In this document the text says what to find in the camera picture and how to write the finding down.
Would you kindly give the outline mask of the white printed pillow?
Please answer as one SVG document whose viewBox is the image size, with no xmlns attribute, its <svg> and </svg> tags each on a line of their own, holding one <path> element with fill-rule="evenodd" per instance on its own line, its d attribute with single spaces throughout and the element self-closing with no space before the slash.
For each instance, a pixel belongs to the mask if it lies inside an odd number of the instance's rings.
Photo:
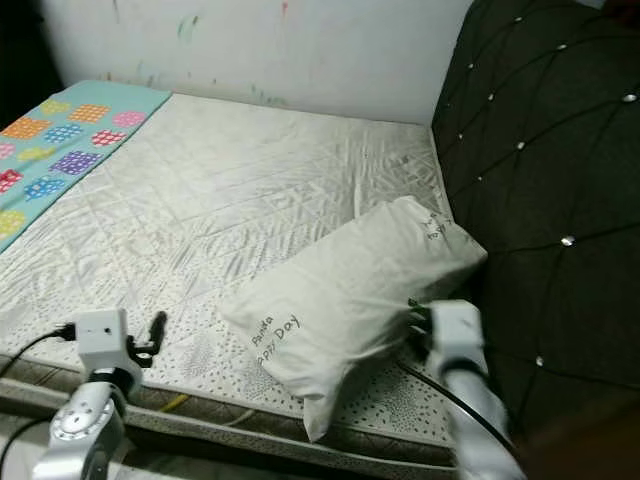
<svg viewBox="0 0 640 480">
<path fill-rule="evenodd" d="M 220 307 L 252 361 L 302 402 L 323 439 L 352 371 L 404 338 L 412 307 L 457 291 L 488 252 L 402 196 L 371 207 L 241 285 Z"/>
</svg>

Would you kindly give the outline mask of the teal blanket with dotted shapes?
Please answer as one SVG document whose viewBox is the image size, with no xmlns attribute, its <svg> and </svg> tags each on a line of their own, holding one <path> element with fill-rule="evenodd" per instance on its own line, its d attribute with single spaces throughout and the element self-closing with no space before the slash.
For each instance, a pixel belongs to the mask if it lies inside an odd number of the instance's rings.
<svg viewBox="0 0 640 480">
<path fill-rule="evenodd" d="M 172 92 L 83 81 L 0 132 L 0 248 L 114 154 Z"/>
</svg>

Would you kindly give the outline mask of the grey quilted mattress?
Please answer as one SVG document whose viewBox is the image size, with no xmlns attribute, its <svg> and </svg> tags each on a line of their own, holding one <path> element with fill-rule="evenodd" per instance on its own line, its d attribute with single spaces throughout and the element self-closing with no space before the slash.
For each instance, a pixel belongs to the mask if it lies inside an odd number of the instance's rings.
<svg viewBox="0 0 640 480">
<path fill-rule="evenodd" d="M 168 314 L 138 426 L 399 480 L 453 474 L 443 398 L 396 366 L 308 443 L 302 404 L 250 364 L 220 319 L 238 285 L 380 202 L 451 219 L 428 128 L 173 93 L 108 159 L 1 252 L 1 383 L 9 410 L 49 410 L 81 371 L 73 348 L 26 349 L 74 311 Z"/>
</svg>

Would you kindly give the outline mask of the dark tufted headboard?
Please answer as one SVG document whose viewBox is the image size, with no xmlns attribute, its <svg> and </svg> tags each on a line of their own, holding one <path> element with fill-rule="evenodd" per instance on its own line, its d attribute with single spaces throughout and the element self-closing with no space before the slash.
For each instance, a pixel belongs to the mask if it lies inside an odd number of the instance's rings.
<svg viewBox="0 0 640 480">
<path fill-rule="evenodd" d="M 640 480 L 640 29 L 474 0 L 431 131 L 527 475 Z"/>
</svg>

